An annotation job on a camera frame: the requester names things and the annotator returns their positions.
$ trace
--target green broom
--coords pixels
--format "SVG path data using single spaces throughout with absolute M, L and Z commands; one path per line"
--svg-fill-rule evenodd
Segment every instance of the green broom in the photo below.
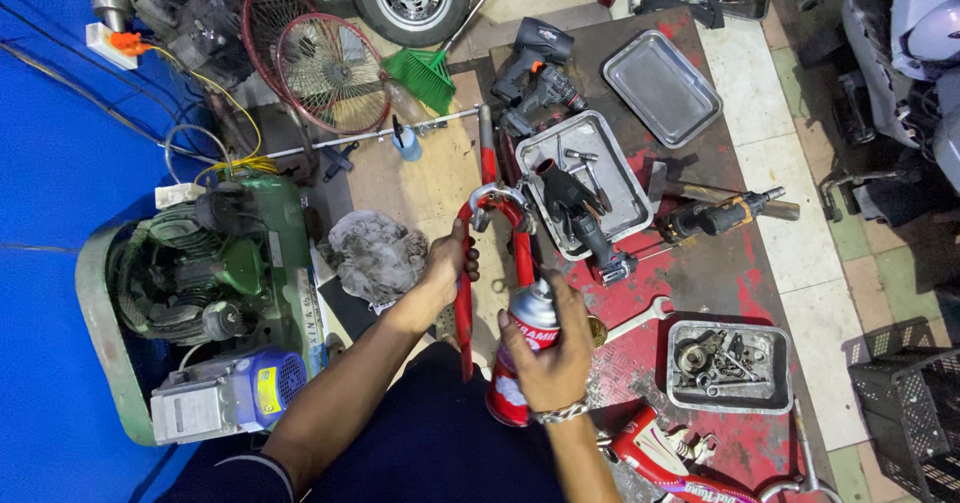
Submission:
M 474 3 L 463 24 L 449 40 L 443 43 L 443 47 L 440 49 L 422 51 L 404 47 L 383 59 L 380 63 L 380 66 L 387 71 L 391 78 L 406 87 L 414 98 L 429 106 L 440 116 L 448 114 L 453 93 L 457 91 L 457 87 L 450 79 L 450 72 L 447 70 L 447 52 L 450 51 L 453 42 L 467 28 L 467 25 L 484 2 L 486 0 L 477 0 Z

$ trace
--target orange plug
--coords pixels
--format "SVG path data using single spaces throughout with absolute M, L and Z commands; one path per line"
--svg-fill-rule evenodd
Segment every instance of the orange plug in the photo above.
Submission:
M 139 32 L 114 32 L 110 34 L 110 45 L 127 57 L 143 55 L 153 47 L 150 43 L 140 42 Z

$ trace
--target silver bracelet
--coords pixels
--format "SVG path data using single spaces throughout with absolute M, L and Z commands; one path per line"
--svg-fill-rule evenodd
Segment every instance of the silver bracelet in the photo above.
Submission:
M 587 407 L 587 397 L 584 396 L 572 404 L 557 411 L 534 411 L 534 419 L 540 424 L 556 424 L 569 421 L 578 415 L 590 411 Z

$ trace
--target work glove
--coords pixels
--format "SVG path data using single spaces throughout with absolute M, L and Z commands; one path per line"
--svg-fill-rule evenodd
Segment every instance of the work glove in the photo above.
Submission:
M 540 162 L 535 171 L 543 180 L 543 202 L 554 223 L 560 224 L 565 216 L 576 217 L 584 212 L 597 216 L 607 214 L 597 196 L 575 176 L 560 169 L 553 158 Z

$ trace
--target plastic crate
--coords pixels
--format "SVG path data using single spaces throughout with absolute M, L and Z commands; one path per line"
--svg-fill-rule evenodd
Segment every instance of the plastic crate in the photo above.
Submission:
M 924 503 L 960 501 L 960 349 L 849 367 L 882 473 Z

